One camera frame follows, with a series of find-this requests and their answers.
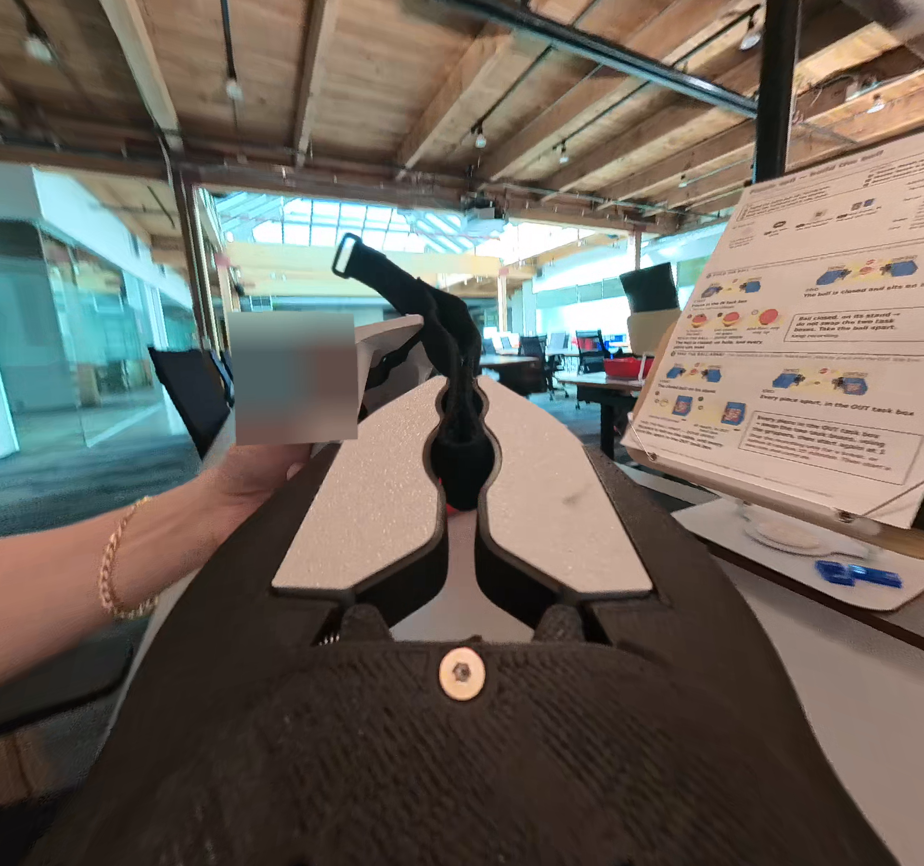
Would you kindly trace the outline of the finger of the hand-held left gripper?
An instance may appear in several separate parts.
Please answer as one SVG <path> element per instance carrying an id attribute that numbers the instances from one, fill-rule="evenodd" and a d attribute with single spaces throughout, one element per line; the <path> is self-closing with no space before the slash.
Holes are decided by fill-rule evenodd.
<path id="1" fill-rule="evenodd" d="M 424 350 L 394 350 L 374 363 L 367 375 L 359 417 L 367 417 L 428 381 L 434 367 Z"/>
<path id="2" fill-rule="evenodd" d="M 418 336 L 422 316 L 392 318 L 357 328 L 357 346 L 368 351 L 393 351 Z"/>

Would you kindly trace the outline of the instruction sheet board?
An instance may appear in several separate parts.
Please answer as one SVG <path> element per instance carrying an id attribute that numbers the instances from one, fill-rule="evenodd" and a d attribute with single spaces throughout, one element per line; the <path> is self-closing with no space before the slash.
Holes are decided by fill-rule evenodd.
<path id="1" fill-rule="evenodd" d="M 747 187 L 624 446 L 655 467 L 914 528 L 922 133 Z"/>

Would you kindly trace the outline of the person's left hand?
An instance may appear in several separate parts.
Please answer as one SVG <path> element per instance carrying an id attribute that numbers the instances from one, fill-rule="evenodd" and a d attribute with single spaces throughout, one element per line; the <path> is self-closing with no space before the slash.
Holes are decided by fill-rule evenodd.
<path id="1" fill-rule="evenodd" d="M 300 470 L 312 448 L 312 444 L 233 444 L 202 473 L 205 487 L 216 505 L 252 511 Z"/>

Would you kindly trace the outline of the white stand base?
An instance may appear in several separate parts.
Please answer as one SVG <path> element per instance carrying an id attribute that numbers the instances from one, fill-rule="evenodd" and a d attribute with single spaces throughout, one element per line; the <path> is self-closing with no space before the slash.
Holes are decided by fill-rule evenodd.
<path id="1" fill-rule="evenodd" d="M 674 519 L 707 542 L 783 575 L 793 583 L 837 602 L 878 612 L 895 611 L 923 594 L 923 564 L 880 547 L 771 510 L 716 498 L 681 509 Z M 814 569 L 816 560 L 834 560 L 899 574 L 902 589 L 857 583 L 826 583 Z"/>

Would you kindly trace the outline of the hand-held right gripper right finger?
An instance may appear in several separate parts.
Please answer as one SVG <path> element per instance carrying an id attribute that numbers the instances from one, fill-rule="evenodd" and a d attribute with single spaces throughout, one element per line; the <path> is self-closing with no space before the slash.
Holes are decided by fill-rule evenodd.
<path id="1" fill-rule="evenodd" d="M 649 572 L 579 439 L 491 378 L 477 385 L 494 453 L 479 492 L 486 544 L 559 595 L 649 595 Z"/>

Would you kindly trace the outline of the black ceiling track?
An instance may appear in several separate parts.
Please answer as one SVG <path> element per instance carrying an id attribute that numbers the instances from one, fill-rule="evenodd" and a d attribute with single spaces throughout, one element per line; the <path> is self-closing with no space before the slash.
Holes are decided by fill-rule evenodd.
<path id="1" fill-rule="evenodd" d="M 576 56 L 619 74 L 641 80 L 645 84 L 665 88 L 676 94 L 693 98 L 712 107 L 728 110 L 749 120 L 757 117 L 757 101 L 702 77 L 690 75 L 676 65 L 668 65 L 631 50 L 627 46 L 585 32 L 576 25 L 564 25 L 538 13 L 530 6 L 532 0 L 433 0 L 445 6 L 472 13 L 492 25 L 541 43 L 536 57 L 514 82 L 497 98 L 491 108 L 478 121 L 488 119 L 509 93 L 519 87 L 535 65 L 547 59 L 551 52 L 560 51 Z"/>

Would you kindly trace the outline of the person's left forearm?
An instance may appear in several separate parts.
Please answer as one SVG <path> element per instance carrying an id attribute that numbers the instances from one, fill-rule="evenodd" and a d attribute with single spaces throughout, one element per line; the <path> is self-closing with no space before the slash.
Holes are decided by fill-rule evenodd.
<path id="1" fill-rule="evenodd" d="M 200 475 L 69 526 L 1 542 L 1 680 L 63 652 L 198 570 L 229 535 Z"/>

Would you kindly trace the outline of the black pole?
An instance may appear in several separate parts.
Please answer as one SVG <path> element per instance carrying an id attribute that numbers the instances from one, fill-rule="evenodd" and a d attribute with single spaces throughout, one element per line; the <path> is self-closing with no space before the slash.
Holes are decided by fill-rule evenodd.
<path id="1" fill-rule="evenodd" d="M 802 0 L 766 0 L 757 88 L 753 182 L 784 176 L 794 105 Z"/>

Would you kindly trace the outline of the blue clip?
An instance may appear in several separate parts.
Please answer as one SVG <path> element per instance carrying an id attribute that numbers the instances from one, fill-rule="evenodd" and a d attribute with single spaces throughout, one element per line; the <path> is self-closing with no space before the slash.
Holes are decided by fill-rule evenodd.
<path id="1" fill-rule="evenodd" d="M 814 569 L 826 583 L 837 586 L 855 586 L 871 583 L 876 586 L 902 589 L 902 577 L 895 573 L 864 565 L 841 563 L 834 560 L 816 560 Z"/>

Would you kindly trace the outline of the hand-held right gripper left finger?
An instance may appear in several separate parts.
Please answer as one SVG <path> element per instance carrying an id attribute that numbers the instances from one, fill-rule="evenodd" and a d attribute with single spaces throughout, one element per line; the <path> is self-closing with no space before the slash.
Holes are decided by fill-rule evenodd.
<path id="1" fill-rule="evenodd" d="M 276 591 L 357 594 L 439 542 L 446 504 L 430 453 L 446 384 L 433 377 L 411 389 L 341 444 L 272 579 Z"/>

